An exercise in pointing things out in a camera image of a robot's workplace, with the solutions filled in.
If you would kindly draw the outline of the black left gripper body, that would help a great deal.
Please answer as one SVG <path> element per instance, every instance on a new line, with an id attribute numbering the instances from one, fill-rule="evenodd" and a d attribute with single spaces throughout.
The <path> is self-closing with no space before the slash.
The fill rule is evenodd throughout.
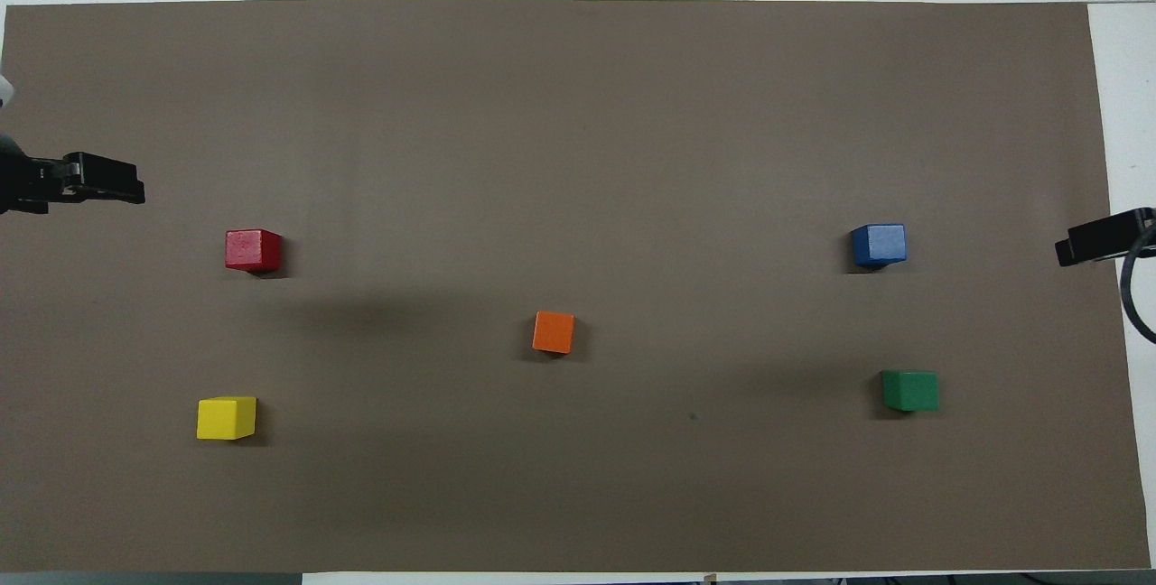
<path id="1" fill-rule="evenodd" d="M 1 136 L 1 214 L 47 214 L 50 203 L 69 201 L 62 195 L 69 165 L 66 158 L 30 157 L 12 136 Z"/>

